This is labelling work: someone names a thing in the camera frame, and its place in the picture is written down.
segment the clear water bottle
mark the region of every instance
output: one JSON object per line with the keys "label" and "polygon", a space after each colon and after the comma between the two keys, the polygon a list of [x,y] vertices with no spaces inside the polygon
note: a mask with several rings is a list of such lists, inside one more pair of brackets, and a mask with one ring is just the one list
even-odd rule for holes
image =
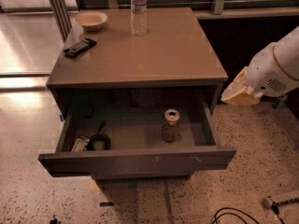
{"label": "clear water bottle", "polygon": [[147,0],[131,0],[131,29],[133,35],[147,32]]}

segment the bowl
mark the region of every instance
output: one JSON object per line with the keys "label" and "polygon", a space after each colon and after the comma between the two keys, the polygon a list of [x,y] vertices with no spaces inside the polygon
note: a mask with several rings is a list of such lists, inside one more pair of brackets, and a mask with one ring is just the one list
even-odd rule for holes
{"label": "bowl", "polygon": [[106,21],[107,15],[99,11],[81,12],[75,18],[75,23],[81,25],[86,32],[100,30]]}

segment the drawer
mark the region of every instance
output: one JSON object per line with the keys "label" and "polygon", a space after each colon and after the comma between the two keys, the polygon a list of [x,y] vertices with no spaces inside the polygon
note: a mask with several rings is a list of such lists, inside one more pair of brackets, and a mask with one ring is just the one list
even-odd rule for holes
{"label": "drawer", "polygon": [[[38,159],[52,176],[90,175],[93,179],[190,176],[197,170],[225,169],[235,154],[217,138],[200,87],[60,90],[67,110],[55,153]],[[179,140],[162,138],[165,110],[180,114]],[[108,150],[73,151],[97,133],[109,136]]]}

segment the white robot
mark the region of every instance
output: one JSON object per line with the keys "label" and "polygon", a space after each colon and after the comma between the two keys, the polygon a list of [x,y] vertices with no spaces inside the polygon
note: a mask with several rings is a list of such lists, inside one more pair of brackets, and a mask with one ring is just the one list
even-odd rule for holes
{"label": "white robot", "polygon": [[229,105],[255,105],[299,87],[299,26],[258,52],[223,92]]}

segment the terrazzo floor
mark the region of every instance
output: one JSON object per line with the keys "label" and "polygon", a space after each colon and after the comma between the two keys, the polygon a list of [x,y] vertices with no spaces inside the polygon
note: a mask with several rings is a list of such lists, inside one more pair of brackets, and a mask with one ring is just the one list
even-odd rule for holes
{"label": "terrazzo floor", "polygon": [[[0,38],[7,34],[8,29],[2,29]],[[51,26],[51,35],[59,37],[55,26]],[[56,39],[52,42],[59,50],[62,44]],[[42,69],[48,70],[56,56],[49,56]],[[32,67],[31,71],[40,70],[36,64]],[[19,68],[10,66],[8,71]],[[277,224],[274,213],[261,201],[268,195],[299,189],[299,121],[285,105],[273,109],[272,102],[263,99],[247,107],[217,105],[213,119],[221,144],[237,149],[227,170],[196,172],[190,180],[143,180],[99,189],[88,176],[52,178],[38,162],[40,153],[55,150],[64,125],[50,92],[1,91],[0,224],[48,224],[53,215],[62,224],[211,224],[223,207],[241,209],[261,224]],[[298,224],[298,212],[298,203],[280,208],[286,224]],[[244,222],[228,215],[219,221],[239,223]]]}

